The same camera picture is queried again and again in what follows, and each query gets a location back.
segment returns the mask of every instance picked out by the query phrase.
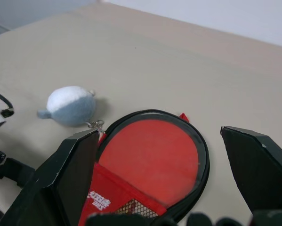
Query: ping pong paddle case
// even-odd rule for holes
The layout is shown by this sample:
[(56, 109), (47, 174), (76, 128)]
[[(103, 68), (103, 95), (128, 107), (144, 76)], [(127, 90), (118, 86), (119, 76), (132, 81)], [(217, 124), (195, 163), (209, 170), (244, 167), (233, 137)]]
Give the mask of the ping pong paddle case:
[[(193, 186), (183, 198), (175, 203), (171, 203), (171, 205), (165, 204), (146, 192), (141, 191), (122, 178), (121, 175), (109, 170), (108, 164), (105, 166), (100, 163), (100, 159), (102, 158), (107, 145), (111, 143), (111, 140), (128, 125), (143, 120), (147, 120), (147, 123), (151, 122), (148, 120), (162, 121), (178, 127), (191, 138), (196, 147), (198, 166), (196, 166), (196, 179), (194, 180)], [(161, 140), (159, 142), (166, 142), (158, 135), (156, 137)], [(91, 214), (110, 212), (119, 214), (139, 214), (147, 218), (149, 222), (163, 218), (170, 218), (173, 221), (178, 222), (195, 205), (202, 194), (209, 177), (209, 153), (206, 142), (199, 131), (189, 123), (185, 114), (178, 117), (168, 112), (154, 109), (128, 114), (114, 122), (105, 131), (99, 140), (98, 145), (92, 182), (82, 210), (78, 224), (79, 226), (84, 226), (88, 216)], [(119, 156), (119, 158), (115, 159), (115, 163), (118, 165), (123, 164), (121, 159), (124, 158)]]

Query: red fabric pocket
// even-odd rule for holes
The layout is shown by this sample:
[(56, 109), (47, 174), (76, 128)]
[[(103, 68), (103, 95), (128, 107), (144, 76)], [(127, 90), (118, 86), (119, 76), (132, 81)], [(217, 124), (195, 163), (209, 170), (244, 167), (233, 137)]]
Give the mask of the red fabric pocket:
[(92, 183), (78, 226), (84, 226), (90, 214), (104, 212), (140, 214), (153, 218), (165, 213), (166, 208), (95, 163)]

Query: beige table surface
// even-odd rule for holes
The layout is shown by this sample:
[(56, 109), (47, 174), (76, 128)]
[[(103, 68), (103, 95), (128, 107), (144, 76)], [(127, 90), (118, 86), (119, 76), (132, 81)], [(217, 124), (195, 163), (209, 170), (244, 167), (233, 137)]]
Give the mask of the beige table surface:
[[(36, 117), (50, 93), (97, 92), (105, 128), (140, 109), (184, 112), (209, 146), (210, 177), (192, 211), (246, 224), (222, 125), (252, 129), (282, 147), (282, 48), (115, 6), (94, 4), (0, 35), (0, 93), (16, 114), (0, 128), (0, 150), (38, 167), (76, 131)], [(6, 211), (20, 189), (0, 180)]]

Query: plush keychain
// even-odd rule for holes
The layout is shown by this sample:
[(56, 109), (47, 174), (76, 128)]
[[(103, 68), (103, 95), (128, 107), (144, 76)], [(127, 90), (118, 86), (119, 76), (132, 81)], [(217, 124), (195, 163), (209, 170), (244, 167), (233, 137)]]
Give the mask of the plush keychain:
[(89, 121), (96, 109), (94, 91), (79, 86), (56, 89), (48, 98), (47, 109), (39, 110), (41, 119), (53, 119), (65, 126), (103, 124), (103, 121)]

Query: black cable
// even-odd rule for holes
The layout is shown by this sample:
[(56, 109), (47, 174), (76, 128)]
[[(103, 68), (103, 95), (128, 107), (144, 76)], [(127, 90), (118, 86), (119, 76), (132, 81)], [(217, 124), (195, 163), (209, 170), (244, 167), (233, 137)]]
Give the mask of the black cable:
[(0, 114), (4, 117), (4, 118), (7, 118), (7, 117), (10, 117), (11, 115), (14, 114), (14, 109), (13, 109), (13, 105), (11, 104), (10, 101), (8, 101), (2, 94), (0, 94), (0, 99), (2, 101), (5, 102), (5, 104), (7, 104), (8, 106), (8, 109), (5, 109), (5, 110), (1, 110), (0, 111)]

